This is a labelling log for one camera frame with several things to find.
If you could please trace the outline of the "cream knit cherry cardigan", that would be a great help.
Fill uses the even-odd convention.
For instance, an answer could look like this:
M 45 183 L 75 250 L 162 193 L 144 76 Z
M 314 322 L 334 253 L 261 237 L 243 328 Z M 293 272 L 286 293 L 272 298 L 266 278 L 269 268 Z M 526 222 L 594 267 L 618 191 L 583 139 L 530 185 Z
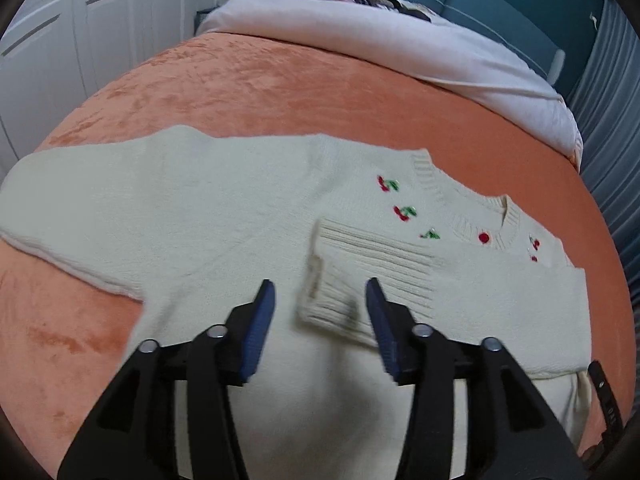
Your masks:
M 130 347 L 192 339 L 276 288 L 257 376 L 232 396 L 255 479 L 389 479 L 411 394 L 383 370 L 364 305 L 386 297 L 451 339 L 500 339 L 570 442 L 591 393 L 586 277 L 508 196 L 427 151 L 324 134 L 215 139 L 186 126 L 50 148 L 1 187 L 1 235 L 143 304 Z

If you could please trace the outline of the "orange velvet bedspread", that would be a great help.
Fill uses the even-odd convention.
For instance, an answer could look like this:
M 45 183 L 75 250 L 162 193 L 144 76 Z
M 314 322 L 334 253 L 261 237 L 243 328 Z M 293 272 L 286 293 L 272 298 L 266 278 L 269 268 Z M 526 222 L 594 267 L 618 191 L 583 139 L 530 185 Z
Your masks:
M 322 132 L 429 151 L 484 195 L 506 194 L 558 236 L 588 275 L 593 353 L 620 411 L 636 381 L 634 321 L 620 258 L 572 163 L 501 116 L 444 89 L 347 56 L 207 34 L 153 56 L 68 114 L 45 148 L 115 142 L 175 124 L 211 136 Z M 54 266 L 1 249 L 1 405 L 54 474 L 107 384 L 140 314 Z

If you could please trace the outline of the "grey blue curtain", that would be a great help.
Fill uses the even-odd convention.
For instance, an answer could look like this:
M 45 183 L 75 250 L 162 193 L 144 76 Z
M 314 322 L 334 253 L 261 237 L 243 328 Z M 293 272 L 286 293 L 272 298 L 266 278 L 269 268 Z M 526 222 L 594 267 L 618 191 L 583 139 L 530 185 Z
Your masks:
M 582 180 L 605 218 L 639 321 L 639 36 L 605 1 L 585 71 L 570 95 L 584 139 Z

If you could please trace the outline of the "white pink duvet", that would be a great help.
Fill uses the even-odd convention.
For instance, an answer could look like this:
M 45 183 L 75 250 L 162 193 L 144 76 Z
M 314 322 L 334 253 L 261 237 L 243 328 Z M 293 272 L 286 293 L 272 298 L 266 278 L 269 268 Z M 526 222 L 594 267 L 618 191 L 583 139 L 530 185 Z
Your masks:
M 229 0 L 198 33 L 226 32 L 300 44 L 359 58 L 477 102 L 535 139 L 582 163 L 573 113 L 519 56 L 444 18 L 427 22 L 332 0 Z

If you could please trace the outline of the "white panelled wardrobe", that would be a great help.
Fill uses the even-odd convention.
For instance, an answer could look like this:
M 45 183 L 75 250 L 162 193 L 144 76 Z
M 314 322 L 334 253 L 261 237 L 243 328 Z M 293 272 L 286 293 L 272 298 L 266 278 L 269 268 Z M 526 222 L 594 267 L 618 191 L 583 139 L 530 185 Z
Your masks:
M 191 38 L 217 0 L 25 0 L 1 37 L 1 171 L 85 99 Z

